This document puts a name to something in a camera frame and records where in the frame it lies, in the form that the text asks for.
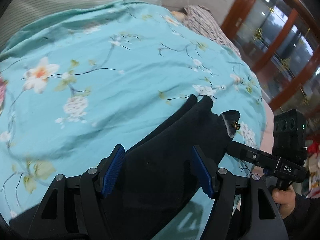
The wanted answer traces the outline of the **person's right dark sleeve forearm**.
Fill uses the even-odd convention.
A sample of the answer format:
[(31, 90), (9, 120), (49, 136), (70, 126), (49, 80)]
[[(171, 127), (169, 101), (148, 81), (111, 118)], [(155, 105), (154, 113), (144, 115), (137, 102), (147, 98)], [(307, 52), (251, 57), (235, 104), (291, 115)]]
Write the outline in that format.
[(284, 219), (289, 239), (319, 240), (319, 198), (305, 198), (296, 194), (296, 205)]

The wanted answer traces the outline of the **person's right hand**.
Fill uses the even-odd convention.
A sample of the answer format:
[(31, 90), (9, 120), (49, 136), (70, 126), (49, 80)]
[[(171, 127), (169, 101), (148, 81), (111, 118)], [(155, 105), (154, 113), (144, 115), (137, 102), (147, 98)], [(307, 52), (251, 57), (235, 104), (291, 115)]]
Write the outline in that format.
[(282, 219), (288, 217), (296, 206), (296, 193), (291, 186), (287, 190), (274, 189), (272, 191), (272, 198), (276, 204), (279, 204), (279, 212)]

